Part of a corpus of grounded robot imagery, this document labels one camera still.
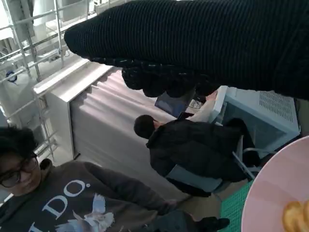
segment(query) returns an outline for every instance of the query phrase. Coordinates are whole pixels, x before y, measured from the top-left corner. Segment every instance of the ventilation grille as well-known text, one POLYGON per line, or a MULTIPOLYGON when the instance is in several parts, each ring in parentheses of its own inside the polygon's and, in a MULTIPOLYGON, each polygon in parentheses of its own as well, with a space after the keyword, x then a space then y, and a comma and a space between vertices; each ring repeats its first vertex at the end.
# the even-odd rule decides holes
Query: ventilation grille
POLYGON ((289 97, 282 96, 274 91, 261 91, 260 106, 284 118, 285 120, 293 122, 292 106, 290 105, 289 97))

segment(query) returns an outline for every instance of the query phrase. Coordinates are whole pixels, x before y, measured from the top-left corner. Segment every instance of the food on plate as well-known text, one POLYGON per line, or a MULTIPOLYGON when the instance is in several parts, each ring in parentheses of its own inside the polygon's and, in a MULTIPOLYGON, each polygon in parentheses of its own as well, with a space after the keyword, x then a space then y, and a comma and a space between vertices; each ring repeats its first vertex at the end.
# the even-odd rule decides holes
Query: food on plate
POLYGON ((286 232, 309 232, 309 201, 289 202, 283 210, 282 222, 286 232))

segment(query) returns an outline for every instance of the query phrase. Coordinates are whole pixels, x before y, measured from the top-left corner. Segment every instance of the pink plate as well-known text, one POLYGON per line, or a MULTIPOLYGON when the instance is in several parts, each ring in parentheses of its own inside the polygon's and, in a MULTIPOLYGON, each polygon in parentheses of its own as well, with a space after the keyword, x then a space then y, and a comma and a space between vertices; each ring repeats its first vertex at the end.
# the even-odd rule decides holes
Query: pink plate
POLYGON ((252 184, 242 213, 242 232, 283 232, 290 201, 309 200, 309 136, 279 151, 252 184))

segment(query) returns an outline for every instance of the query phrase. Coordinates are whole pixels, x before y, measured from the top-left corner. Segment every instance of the black jacket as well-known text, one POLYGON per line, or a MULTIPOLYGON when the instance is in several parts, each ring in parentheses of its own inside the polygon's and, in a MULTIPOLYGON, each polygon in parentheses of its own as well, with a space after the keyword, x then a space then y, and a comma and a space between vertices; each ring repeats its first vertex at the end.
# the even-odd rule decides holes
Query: black jacket
POLYGON ((212 84, 309 100, 308 0, 135 0, 64 39, 82 57, 124 68, 128 87, 147 96, 195 85, 206 95, 212 84))
MULTIPOLYGON (((150 137, 151 166, 165 177, 178 164, 200 176, 240 181, 244 174, 232 159, 240 131, 205 122, 175 120, 159 127, 150 137)), ((181 191, 202 196, 203 191, 169 180, 181 191)))

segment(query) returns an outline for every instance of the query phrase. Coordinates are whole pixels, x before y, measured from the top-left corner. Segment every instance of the black shoe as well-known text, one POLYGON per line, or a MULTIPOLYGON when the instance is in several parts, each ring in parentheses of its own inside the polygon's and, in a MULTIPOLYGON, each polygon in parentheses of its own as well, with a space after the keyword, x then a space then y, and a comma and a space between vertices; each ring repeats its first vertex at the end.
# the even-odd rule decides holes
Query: black shoe
POLYGON ((215 232, 224 229, 230 224, 228 218, 205 217, 201 221, 196 222, 196 226, 200 232, 215 232))

